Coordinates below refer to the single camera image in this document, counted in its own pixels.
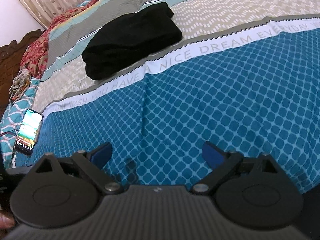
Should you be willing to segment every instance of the floral cloth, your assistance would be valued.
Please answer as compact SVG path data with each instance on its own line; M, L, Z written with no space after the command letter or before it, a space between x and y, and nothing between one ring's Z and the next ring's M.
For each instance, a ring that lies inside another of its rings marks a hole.
M30 86L31 74L27 68L20 69L18 75L13 79L13 84L9 90L9 102L13 105L20 100Z

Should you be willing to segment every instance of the smartphone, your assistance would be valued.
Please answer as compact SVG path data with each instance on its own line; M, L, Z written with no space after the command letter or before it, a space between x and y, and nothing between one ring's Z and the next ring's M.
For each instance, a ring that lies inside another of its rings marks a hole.
M17 139L14 143L14 149L16 151L27 156L32 155L42 121L42 114L31 108L27 108L18 131Z

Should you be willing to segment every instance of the ribbed black surface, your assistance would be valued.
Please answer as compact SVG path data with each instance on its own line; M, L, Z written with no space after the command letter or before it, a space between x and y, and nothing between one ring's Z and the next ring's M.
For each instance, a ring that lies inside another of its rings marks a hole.
M294 227L261 232L226 220L208 197L183 186L130 186L69 227L18 227L6 240L307 240Z

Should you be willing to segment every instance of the round black disc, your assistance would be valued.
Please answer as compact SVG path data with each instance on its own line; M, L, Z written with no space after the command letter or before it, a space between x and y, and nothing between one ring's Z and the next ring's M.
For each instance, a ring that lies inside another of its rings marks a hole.
M301 212L303 199L290 181L277 174L261 173L222 184L216 203L228 219L239 225L272 229L290 224Z
M38 228L70 225L87 216L98 203L98 192L88 182L51 172L22 181L10 197L18 221Z

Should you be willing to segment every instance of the phone case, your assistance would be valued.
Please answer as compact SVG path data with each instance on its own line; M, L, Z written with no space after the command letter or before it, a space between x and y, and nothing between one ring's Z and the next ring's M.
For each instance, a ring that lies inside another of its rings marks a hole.
M27 112L28 110L32 110L34 113L37 113L37 114L39 114L39 115L42 116L41 122L39 123L38 129L37 129L36 137L35 137L35 139L34 139L34 141L33 141L33 142L34 142L34 145L36 145L36 143L38 142L38 138L39 138L41 126L42 126L42 124L43 124L43 115L42 115L41 113L39 113L39 112L31 109L30 107L28 107L28 108L26 109L26 111L25 111L25 114L23 115L23 119L24 119L24 117L25 117L25 115L26 115L26 112ZM33 149L34 149L34 148L32 149L31 153L29 153L29 152L23 152L21 149L17 149L17 148L16 148L17 139L18 139L18 136L17 136L17 138L16 138L16 140L15 140L15 142L14 142L14 150L17 151L17 152L19 152L19 153L22 153L22 154L24 154L24 155L26 155L26 156L28 156L28 157L30 157L30 156L32 155L32 153L33 153Z

